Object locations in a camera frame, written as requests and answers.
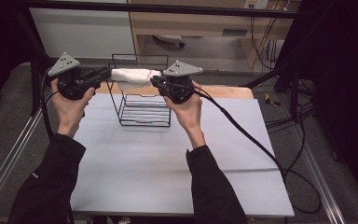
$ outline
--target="black sleeve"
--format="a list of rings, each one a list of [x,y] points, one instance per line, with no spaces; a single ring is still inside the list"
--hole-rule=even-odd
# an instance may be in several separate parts
[[[192,175],[194,218],[197,224],[244,224],[246,215],[211,150],[202,146],[186,153]]]
[[[19,189],[8,223],[66,223],[85,151],[77,141],[56,133],[42,163]]]

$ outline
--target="hand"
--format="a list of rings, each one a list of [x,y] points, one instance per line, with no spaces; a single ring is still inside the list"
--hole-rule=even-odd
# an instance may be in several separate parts
[[[52,92],[58,91],[57,78],[51,81]],[[68,100],[59,92],[52,96],[55,111],[57,112],[60,126],[57,133],[73,138],[79,128],[80,120],[84,115],[84,108],[94,95],[95,89],[89,88],[80,100]]]
[[[196,91],[200,90],[200,85],[193,81]],[[185,129],[188,137],[190,138],[193,148],[205,145],[205,138],[201,129],[201,106],[202,100],[197,94],[193,94],[188,101],[176,105],[173,101],[164,96],[167,107],[175,112],[180,125]]]

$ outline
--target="wire rack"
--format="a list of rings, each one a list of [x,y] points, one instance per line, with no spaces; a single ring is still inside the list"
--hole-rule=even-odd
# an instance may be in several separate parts
[[[168,55],[112,54],[109,68],[145,68],[165,70]],[[142,95],[121,91],[121,100],[116,104],[112,94],[114,81],[106,81],[118,120],[122,126],[170,127],[171,110],[160,95]]]

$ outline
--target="wall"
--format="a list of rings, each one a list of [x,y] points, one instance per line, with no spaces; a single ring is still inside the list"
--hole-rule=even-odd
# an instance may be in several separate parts
[[[77,2],[127,3],[126,0],[77,0]],[[128,12],[31,8],[46,52],[63,52],[81,59],[110,59],[112,53],[133,54]]]

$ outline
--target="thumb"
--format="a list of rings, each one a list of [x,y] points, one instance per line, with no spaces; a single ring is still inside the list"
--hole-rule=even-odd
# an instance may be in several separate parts
[[[95,89],[94,88],[89,88],[85,93],[83,98],[81,99],[85,104],[89,102],[89,100],[92,98],[92,96],[95,93]]]
[[[173,101],[168,96],[163,96],[165,103],[169,108],[171,108],[171,105],[173,105]]]

